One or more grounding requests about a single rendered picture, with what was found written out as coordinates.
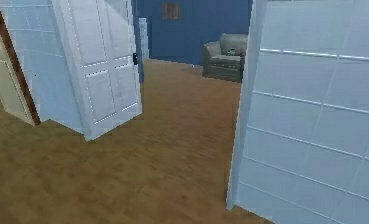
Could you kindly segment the grey sofa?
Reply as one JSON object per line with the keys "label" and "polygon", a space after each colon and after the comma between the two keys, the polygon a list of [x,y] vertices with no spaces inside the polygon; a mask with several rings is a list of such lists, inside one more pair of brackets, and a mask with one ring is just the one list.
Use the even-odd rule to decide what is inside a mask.
{"label": "grey sofa", "polygon": [[[240,83],[243,78],[247,34],[223,33],[218,41],[206,43],[202,48],[204,77]],[[237,55],[228,56],[229,49],[236,49]]]}

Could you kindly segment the pale distant room door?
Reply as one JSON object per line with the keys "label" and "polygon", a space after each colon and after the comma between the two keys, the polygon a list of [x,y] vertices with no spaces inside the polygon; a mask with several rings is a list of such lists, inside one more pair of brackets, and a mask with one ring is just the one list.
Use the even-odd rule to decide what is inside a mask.
{"label": "pale distant room door", "polygon": [[148,24],[146,18],[139,19],[139,29],[140,29],[142,57],[144,59],[148,59],[149,58]]}

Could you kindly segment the white panelled room door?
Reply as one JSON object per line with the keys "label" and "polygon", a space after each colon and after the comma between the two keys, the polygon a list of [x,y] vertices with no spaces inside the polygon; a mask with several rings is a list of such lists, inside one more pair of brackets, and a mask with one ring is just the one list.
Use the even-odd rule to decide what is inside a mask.
{"label": "white panelled room door", "polygon": [[132,0],[51,0],[87,141],[142,113]]}

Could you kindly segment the cream cupboard with brown edge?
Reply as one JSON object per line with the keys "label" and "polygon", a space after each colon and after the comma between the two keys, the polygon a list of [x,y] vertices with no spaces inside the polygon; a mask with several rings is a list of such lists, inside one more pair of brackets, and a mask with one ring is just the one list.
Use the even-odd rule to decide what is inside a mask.
{"label": "cream cupboard with brown edge", "polygon": [[22,121],[41,123],[0,9],[0,101],[4,110]]}

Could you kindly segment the brown framed wall picture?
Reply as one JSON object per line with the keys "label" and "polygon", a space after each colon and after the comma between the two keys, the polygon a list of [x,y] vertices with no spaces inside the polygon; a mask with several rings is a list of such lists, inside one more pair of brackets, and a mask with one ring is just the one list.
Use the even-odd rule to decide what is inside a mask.
{"label": "brown framed wall picture", "polygon": [[166,20],[179,20],[180,19],[179,4],[176,2],[163,2],[162,18]]}

